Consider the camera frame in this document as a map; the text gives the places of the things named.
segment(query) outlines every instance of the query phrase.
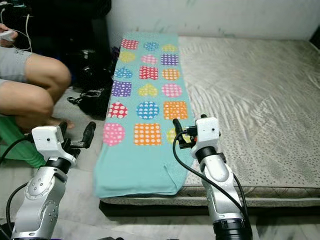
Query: bare foot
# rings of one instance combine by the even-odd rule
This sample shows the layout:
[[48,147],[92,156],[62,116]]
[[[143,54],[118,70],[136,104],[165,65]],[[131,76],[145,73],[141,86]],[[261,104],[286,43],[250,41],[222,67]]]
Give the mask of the bare foot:
[[68,124],[67,129],[73,129],[75,127],[75,124],[70,121],[69,119],[64,119],[64,118],[55,118],[55,117],[50,117],[47,121],[46,121],[46,125],[48,126],[57,126],[59,125],[61,122],[65,121]]

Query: purple polka dot square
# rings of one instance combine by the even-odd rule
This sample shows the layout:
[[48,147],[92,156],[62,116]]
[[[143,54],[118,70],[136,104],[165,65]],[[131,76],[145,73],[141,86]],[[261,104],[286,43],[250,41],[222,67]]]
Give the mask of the purple polka dot square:
[[127,81],[114,81],[112,86],[112,96],[114,97],[130,97],[131,95],[131,82]]
[[162,65],[170,65],[176,66],[179,63],[179,57],[176,54],[162,54],[161,55],[161,64]]

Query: black bag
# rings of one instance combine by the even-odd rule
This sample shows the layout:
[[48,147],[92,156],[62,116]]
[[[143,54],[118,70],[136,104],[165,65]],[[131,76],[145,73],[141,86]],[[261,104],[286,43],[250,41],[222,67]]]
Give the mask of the black bag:
[[104,120],[107,115],[111,89],[112,83],[106,88],[86,90],[80,94],[79,98],[68,97],[67,100],[78,105],[85,114]]

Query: teal blanket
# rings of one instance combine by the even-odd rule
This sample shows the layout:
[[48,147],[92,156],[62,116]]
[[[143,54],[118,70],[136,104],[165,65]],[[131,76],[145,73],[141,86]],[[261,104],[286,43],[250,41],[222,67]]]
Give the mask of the teal blanket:
[[[182,127],[194,125],[178,36],[125,34],[114,73],[103,146],[94,170],[96,196],[176,194],[187,170],[176,162],[172,152],[174,118]],[[178,153],[186,164],[192,164],[189,150]]]

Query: bed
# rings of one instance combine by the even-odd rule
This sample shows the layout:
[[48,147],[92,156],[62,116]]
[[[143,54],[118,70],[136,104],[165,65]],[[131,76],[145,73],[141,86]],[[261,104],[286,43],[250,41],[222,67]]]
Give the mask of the bed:
[[[219,150],[249,207],[320,206],[320,54],[307,41],[179,37],[196,118],[219,120]],[[193,168],[198,170],[195,161]],[[101,198],[105,206],[206,206],[188,174],[175,196]]]

